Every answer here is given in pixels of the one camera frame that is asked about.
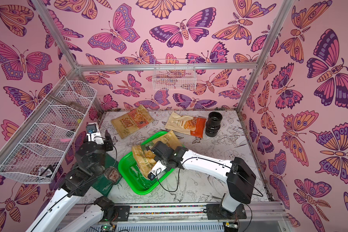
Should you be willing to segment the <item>orange brown chips bag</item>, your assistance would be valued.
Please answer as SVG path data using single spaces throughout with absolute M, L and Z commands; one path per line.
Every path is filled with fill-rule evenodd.
M 121 139 L 124 139 L 153 121 L 147 109 L 140 105 L 134 110 L 111 120 L 111 123 Z

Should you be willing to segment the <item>beige orange chips bag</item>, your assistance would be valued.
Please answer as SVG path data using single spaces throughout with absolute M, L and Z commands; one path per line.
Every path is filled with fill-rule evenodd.
M 181 116 L 173 112 L 165 124 L 165 129 L 203 138 L 206 119 L 194 116 Z

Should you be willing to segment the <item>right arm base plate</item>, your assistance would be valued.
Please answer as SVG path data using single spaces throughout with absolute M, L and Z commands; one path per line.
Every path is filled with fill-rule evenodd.
M 246 211 L 243 204 L 240 204 L 234 212 L 227 211 L 221 206 L 221 204 L 207 204 L 203 212 L 207 214 L 208 220 L 247 219 Z

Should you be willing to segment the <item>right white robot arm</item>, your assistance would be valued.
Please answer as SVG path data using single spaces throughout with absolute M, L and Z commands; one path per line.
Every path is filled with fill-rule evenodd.
M 222 198 L 221 210 L 233 213 L 239 205 L 251 203 L 256 175 L 242 158 L 215 159 L 185 147 L 172 149 L 161 141 L 156 142 L 148 150 L 154 154 L 156 161 L 148 174 L 148 179 L 158 178 L 163 171 L 172 169 L 193 170 L 213 176 L 227 184 L 228 192 Z

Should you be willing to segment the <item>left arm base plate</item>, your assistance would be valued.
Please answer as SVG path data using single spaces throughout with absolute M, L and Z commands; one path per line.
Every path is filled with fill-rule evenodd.
M 97 206 L 97 209 L 102 214 L 100 222 L 128 221 L 131 209 L 129 205 L 116 205 L 112 200 L 104 196 L 97 198 L 93 206 Z

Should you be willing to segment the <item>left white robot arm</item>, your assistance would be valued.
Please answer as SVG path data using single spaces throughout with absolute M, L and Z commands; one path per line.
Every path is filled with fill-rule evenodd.
M 29 232 L 53 232 L 73 206 L 88 192 L 92 185 L 112 170 L 105 166 L 108 151 L 115 150 L 110 135 L 97 136 L 88 134 L 84 143 L 75 154 L 76 165 L 66 175 L 32 225 Z M 85 230 L 103 218 L 114 213 L 114 203 L 106 197 L 100 197 L 89 210 L 63 228 L 66 232 Z

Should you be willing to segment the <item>tan kraft Chips bag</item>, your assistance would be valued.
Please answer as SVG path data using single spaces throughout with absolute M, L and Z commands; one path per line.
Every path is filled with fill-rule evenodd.
M 166 144 L 169 148 L 172 148 L 173 150 L 176 149 L 176 147 L 181 147 L 182 144 L 180 143 L 177 136 L 174 134 L 173 131 L 169 131 L 168 133 L 159 136 L 158 138 L 141 145 L 135 145 L 132 147 L 132 154 L 133 157 L 138 165 L 139 170 L 141 171 L 143 177 L 147 180 L 149 180 L 148 175 L 151 172 L 154 165 L 157 163 L 154 158 L 155 154 L 150 150 L 158 141 L 163 142 Z

